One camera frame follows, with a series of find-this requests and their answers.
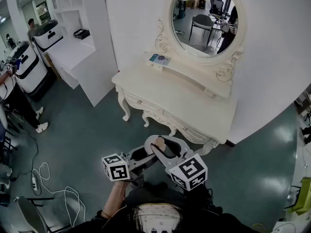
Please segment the person's white floral top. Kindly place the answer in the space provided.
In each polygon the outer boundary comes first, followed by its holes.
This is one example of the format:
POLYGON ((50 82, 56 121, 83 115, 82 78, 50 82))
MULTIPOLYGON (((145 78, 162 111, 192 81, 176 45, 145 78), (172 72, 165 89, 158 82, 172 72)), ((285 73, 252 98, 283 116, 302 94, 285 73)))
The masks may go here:
POLYGON ((182 220, 180 208, 168 204, 143 204, 136 208, 136 228, 144 233, 173 233, 182 220))

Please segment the person's black jacket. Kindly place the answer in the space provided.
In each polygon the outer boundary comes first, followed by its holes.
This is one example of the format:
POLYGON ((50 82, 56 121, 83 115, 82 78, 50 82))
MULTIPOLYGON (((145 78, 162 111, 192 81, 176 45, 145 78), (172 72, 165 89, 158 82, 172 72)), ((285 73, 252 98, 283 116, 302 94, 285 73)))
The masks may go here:
POLYGON ((111 218, 102 217, 102 210, 98 211, 90 221, 75 226, 68 233, 144 233, 137 230, 134 213, 138 206, 150 203, 168 203, 181 209, 182 220, 173 233, 257 233, 231 214, 217 215, 193 208, 187 201, 187 194, 188 191, 176 191, 166 183, 144 183, 125 194, 121 208, 111 218))

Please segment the person's right forearm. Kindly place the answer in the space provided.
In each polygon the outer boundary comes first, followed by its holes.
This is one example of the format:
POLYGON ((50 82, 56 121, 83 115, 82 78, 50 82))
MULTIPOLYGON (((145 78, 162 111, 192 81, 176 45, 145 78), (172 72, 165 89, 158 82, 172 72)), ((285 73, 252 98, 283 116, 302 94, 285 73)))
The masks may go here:
POLYGON ((213 203, 213 190, 206 188, 204 183, 188 192, 187 201, 193 208, 204 209, 217 215, 223 213, 222 207, 213 203))

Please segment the blue flat packet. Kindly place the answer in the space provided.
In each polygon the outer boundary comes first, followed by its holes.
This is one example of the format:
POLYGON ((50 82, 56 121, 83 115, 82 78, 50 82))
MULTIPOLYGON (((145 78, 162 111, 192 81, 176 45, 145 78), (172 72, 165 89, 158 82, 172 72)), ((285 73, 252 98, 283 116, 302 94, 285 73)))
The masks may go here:
POLYGON ((149 59, 149 61, 163 66, 167 66, 170 60, 171 60, 170 58, 167 58, 164 55, 160 54, 153 54, 149 59))

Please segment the grey chair black frame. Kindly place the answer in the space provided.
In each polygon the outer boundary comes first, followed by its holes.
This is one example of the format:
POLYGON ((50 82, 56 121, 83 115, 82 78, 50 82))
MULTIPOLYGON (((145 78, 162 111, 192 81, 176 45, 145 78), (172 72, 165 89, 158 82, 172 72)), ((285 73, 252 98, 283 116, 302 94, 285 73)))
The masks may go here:
POLYGON ((38 207, 43 207, 43 204, 36 204, 36 201, 49 201, 54 200, 54 197, 49 198, 25 198, 18 196, 14 199, 17 203, 19 210, 25 219, 26 223, 32 228, 31 231, 28 232, 19 232, 19 233, 61 233, 64 230, 67 230, 71 225, 66 225, 65 227, 59 228, 57 230, 52 231, 51 227, 49 227, 39 212, 38 207))

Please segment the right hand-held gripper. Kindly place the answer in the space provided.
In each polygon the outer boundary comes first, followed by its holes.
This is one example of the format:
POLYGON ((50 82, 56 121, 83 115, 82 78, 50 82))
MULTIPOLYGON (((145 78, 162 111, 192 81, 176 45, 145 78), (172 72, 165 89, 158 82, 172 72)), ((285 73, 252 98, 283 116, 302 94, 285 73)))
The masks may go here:
POLYGON ((194 154, 189 149, 184 140, 169 135, 159 135, 158 138, 162 138, 164 144, 159 147, 151 143, 151 150, 166 166, 166 171, 174 183, 191 191, 207 180, 207 166, 199 154, 194 154))

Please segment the white shelf cabinet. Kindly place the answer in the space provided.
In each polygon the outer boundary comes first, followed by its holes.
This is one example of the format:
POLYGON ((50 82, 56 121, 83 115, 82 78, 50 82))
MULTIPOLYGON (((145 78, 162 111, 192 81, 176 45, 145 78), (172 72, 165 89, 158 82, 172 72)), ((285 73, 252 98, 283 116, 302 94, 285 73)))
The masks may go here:
POLYGON ((114 87, 118 67, 113 49, 105 0, 56 0, 55 18, 63 39, 48 49, 53 64, 73 89, 81 86, 93 106, 114 87), (87 29, 90 36, 73 36, 87 29))

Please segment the person's left forearm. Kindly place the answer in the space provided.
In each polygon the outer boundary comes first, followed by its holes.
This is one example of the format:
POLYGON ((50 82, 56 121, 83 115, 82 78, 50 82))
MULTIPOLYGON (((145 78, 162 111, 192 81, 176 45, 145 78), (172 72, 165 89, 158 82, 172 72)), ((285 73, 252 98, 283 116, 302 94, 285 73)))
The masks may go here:
POLYGON ((102 217, 109 219, 121 208, 128 185, 129 182, 126 181, 114 182, 110 195, 101 212, 102 217))

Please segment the white black service robot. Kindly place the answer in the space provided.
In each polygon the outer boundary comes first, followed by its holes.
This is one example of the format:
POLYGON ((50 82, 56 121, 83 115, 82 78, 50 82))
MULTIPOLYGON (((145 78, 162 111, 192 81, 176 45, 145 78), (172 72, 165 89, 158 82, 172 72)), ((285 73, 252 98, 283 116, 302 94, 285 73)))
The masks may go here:
POLYGON ((51 46, 63 38, 58 21, 51 19, 38 26, 33 35, 39 50, 47 51, 51 46))
POLYGON ((32 98, 39 97, 48 79, 48 70, 28 41, 20 42, 9 54, 8 63, 19 63, 15 77, 21 88, 32 98))

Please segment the green stand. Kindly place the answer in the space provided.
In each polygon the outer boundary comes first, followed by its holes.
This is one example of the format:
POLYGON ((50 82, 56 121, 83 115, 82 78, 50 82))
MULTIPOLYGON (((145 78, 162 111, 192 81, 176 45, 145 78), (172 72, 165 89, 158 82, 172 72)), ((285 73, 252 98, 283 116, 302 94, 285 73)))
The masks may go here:
POLYGON ((302 215, 311 209, 311 177, 304 177, 301 180, 301 186, 298 188, 298 195, 294 205, 289 207, 289 213, 302 215))

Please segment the small beige round object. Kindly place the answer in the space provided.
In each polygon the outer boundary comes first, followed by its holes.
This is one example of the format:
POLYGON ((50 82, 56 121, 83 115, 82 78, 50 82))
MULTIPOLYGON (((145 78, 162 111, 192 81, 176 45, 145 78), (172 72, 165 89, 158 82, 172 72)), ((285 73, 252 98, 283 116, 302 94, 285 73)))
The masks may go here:
POLYGON ((154 144, 156 147, 160 148, 161 151, 165 151, 166 144, 164 138, 159 135, 151 135, 148 137, 144 143, 144 149, 148 155, 154 152, 151 149, 151 145, 154 144))

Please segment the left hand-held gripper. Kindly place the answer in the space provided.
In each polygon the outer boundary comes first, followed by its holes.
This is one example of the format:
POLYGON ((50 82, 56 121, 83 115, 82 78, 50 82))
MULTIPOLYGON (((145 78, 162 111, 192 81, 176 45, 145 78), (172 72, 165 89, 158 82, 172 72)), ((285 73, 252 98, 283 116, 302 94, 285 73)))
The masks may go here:
POLYGON ((133 186, 143 185, 142 171, 157 161, 157 156, 148 155, 144 146, 133 149, 129 153, 114 153, 102 158, 105 174, 110 181, 131 182, 133 186))

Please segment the black box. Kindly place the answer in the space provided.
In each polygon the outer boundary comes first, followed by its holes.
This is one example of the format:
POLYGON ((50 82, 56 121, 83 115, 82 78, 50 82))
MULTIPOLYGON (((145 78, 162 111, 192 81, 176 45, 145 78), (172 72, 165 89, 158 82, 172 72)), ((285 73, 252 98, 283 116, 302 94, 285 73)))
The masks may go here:
POLYGON ((90 31, 87 29, 78 29, 73 33, 73 36, 77 39, 83 40, 90 36, 90 31))

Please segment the cream carved dressing table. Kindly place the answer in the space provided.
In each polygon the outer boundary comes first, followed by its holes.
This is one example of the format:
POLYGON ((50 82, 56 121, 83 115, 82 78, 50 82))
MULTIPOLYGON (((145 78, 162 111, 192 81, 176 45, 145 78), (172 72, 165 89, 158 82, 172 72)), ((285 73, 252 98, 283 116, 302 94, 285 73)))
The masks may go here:
POLYGON ((149 119, 168 127, 170 136, 180 132, 188 141, 202 145, 208 154, 228 141, 237 102, 222 98, 195 80, 150 61, 145 54, 113 78, 124 121, 130 108, 142 111, 145 127, 149 119))

